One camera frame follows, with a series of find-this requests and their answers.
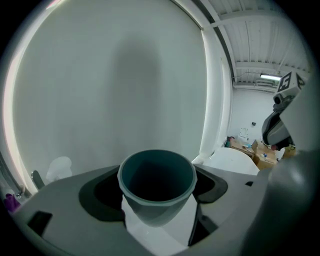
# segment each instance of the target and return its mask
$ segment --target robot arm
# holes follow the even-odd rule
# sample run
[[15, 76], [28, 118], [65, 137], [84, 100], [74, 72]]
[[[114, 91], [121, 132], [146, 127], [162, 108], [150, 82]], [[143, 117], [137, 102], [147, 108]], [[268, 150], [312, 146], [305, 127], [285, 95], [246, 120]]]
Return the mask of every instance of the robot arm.
[[277, 150], [293, 144], [293, 140], [280, 118], [280, 114], [301, 91], [305, 82], [295, 73], [283, 76], [273, 97], [273, 113], [269, 115], [262, 126], [262, 138], [265, 144], [275, 145]]

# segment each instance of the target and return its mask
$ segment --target gray surface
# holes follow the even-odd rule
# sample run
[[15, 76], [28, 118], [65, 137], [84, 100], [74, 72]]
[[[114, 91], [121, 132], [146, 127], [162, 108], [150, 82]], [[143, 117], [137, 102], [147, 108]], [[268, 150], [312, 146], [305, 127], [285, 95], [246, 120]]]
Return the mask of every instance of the gray surface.
[[[217, 170], [199, 165], [217, 176], [227, 179], [230, 192], [224, 194], [211, 208], [201, 206], [204, 214], [212, 216], [215, 222], [223, 223], [214, 233], [199, 243], [182, 252], [183, 255], [205, 255], [217, 252], [217, 255], [228, 255], [240, 250], [246, 230], [252, 223], [267, 184], [267, 170], [260, 171], [252, 187], [239, 190], [238, 203], [232, 201], [236, 197], [237, 188], [252, 180], [250, 175]], [[122, 222], [103, 222], [93, 218], [80, 205], [78, 193], [89, 180], [112, 170], [107, 167], [70, 178], [55, 181], [45, 186], [33, 196], [14, 215], [24, 234], [44, 252], [55, 251], [58, 255], [68, 252], [72, 255], [150, 255], [125, 229]], [[53, 214], [43, 239], [36, 235], [27, 223], [36, 211]]]
[[[50, 183], [24, 204], [14, 219], [28, 229], [26, 225], [36, 211], [52, 213], [42, 237], [72, 255], [130, 255], [136, 252], [142, 256], [151, 255], [127, 232], [122, 222], [99, 221], [80, 205], [80, 188], [113, 168], [107, 167]], [[37, 238], [30, 228], [29, 233], [37, 241], [35, 245], [41, 245], [42, 239]]]
[[301, 92], [280, 115], [296, 148], [301, 151], [309, 152], [320, 148], [319, 81], [319, 73], [314, 72]]
[[300, 243], [304, 235], [311, 236], [310, 224], [319, 222], [316, 211], [310, 214], [312, 204], [319, 207], [319, 154], [320, 150], [300, 152], [273, 167], [261, 208], [246, 237], [243, 255], [255, 256], [261, 251], [269, 255], [288, 235], [291, 237], [285, 246], [291, 246], [293, 240]]
[[216, 225], [220, 226], [245, 199], [250, 197], [253, 188], [245, 184], [247, 182], [255, 183], [257, 176], [220, 170], [198, 164], [196, 166], [224, 179], [228, 184], [227, 191], [217, 201], [201, 204], [203, 215], [208, 216]]

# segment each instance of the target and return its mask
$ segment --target cup rim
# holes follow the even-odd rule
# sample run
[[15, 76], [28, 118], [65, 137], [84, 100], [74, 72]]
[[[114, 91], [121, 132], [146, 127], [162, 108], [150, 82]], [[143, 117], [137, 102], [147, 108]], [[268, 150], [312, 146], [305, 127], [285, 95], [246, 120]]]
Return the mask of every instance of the cup rim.
[[[124, 181], [122, 179], [122, 170], [123, 170], [123, 166], [126, 164], [126, 162], [131, 158], [133, 157], [134, 155], [136, 154], [139, 154], [139, 153], [142, 153], [142, 152], [147, 152], [147, 151], [164, 151], [164, 152], [170, 152], [170, 153], [173, 153], [173, 154], [176, 154], [178, 156], [180, 156], [181, 158], [185, 159], [190, 167], [191, 167], [191, 170], [192, 170], [192, 182], [190, 184], [190, 186], [188, 187], [188, 189], [181, 195], [173, 198], [173, 199], [170, 199], [170, 200], [166, 200], [166, 201], [150, 201], [150, 200], [146, 200], [146, 199], [143, 199], [139, 196], [136, 196], [135, 194], [133, 194], [128, 188], [127, 186], [124, 184]], [[179, 154], [179, 153], [176, 153], [176, 152], [173, 152], [173, 151], [170, 151], [170, 150], [165, 150], [165, 149], [147, 149], [147, 150], [142, 150], [142, 151], [139, 151], [139, 152], [136, 152], [136, 153], [133, 153], [131, 155], [129, 155], [121, 164], [120, 164], [120, 167], [119, 167], [119, 171], [118, 171], [118, 174], [117, 174], [117, 178], [118, 178], [118, 183], [119, 183], [119, 187], [122, 191], [122, 193], [134, 200], [134, 201], [138, 201], [138, 203], [140, 205], [143, 205], [143, 206], [158, 206], [158, 207], [168, 207], [168, 206], [172, 206], [186, 198], [188, 198], [191, 193], [194, 191], [195, 189], [195, 186], [196, 186], [196, 183], [197, 183], [197, 174], [196, 174], [196, 169], [194, 167], [194, 165], [186, 158], [184, 157], [183, 155]]]

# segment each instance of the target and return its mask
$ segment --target cardboard box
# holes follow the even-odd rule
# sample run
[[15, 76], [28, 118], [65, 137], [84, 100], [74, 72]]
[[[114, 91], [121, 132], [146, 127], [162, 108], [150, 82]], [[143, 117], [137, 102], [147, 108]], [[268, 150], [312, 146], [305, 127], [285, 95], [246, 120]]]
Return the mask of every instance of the cardboard box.
[[282, 158], [293, 157], [297, 153], [296, 147], [293, 145], [286, 146]]
[[230, 148], [234, 150], [239, 150], [242, 153], [245, 153], [248, 157], [251, 159], [254, 158], [255, 152], [250, 147], [245, 147], [239, 142], [237, 142], [235, 139], [230, 139]]
[[253, 162], [260, 171], [263, 169], [272, 168], [277, 164], [277, 160], [264, 157], [262, 154], [255, 154], [253, 157]]
[[255, 154], [266, 154], [267, 158], [277, 161], [276, 151], [272, 150], [271, 148], [268, 148], [265, 144], [263, 144], [260, 141], [255, 140], [252, 143], [252, 149]]

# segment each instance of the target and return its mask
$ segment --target teal cup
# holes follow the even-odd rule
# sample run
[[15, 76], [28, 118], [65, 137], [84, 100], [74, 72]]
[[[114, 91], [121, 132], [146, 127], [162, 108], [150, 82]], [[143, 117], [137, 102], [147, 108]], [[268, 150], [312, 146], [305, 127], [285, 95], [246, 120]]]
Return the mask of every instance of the teal cup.
[[146, 150], [129, 156], [117, 174], [120, 189], [138, 218], [151, 227], [172, 220], [197, 183], [195, 167], [167, 150]]

